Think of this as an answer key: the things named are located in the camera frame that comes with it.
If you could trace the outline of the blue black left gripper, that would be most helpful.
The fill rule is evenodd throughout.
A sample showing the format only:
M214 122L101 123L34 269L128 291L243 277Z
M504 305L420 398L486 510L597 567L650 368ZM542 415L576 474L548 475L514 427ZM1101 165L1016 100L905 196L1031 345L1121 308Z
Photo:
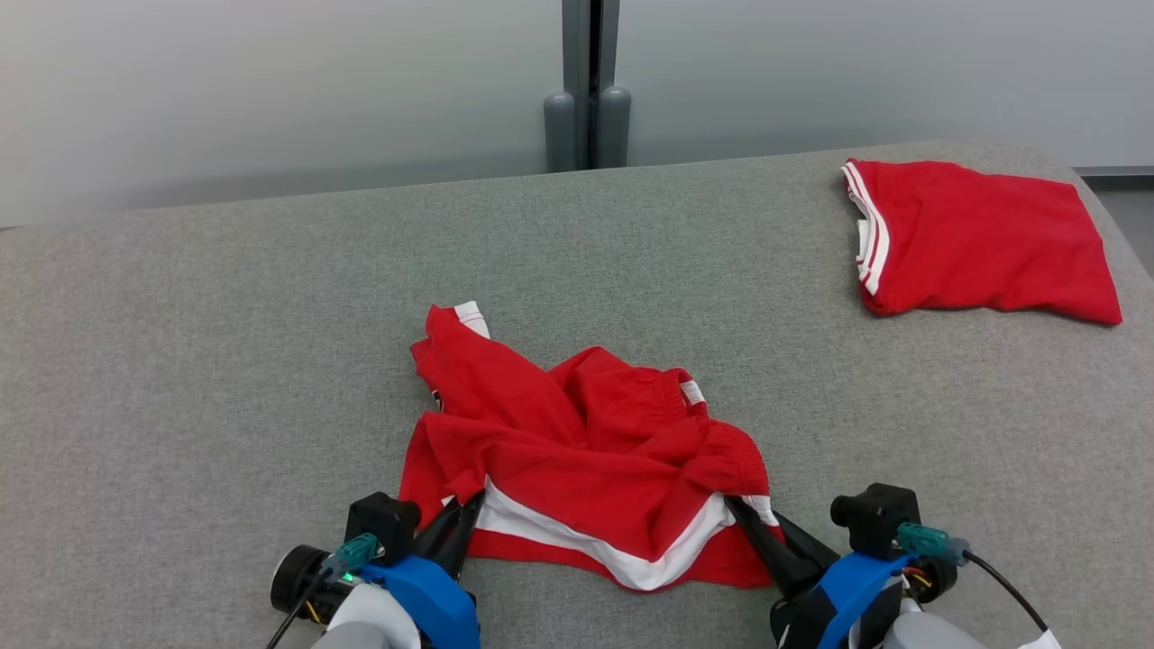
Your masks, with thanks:
M285 616L270 646L301 619L321 627L316 648L479 648L477 604L457 581L486 497L486 488L465 503L450 497L415 535L417 557L398 562L384 564L372 540L288 551L270 585L270 603Z

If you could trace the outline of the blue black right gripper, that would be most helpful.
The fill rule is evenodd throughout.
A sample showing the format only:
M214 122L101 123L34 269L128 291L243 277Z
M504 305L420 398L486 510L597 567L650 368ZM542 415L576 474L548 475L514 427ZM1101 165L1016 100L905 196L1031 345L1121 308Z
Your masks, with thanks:
M784 599L771 609L779 648L884 648L901 616L923 612L956 587L957 566L936 557L902 553L883 560L841 557L774 510L784 540L739 497L727 509L745 534Z

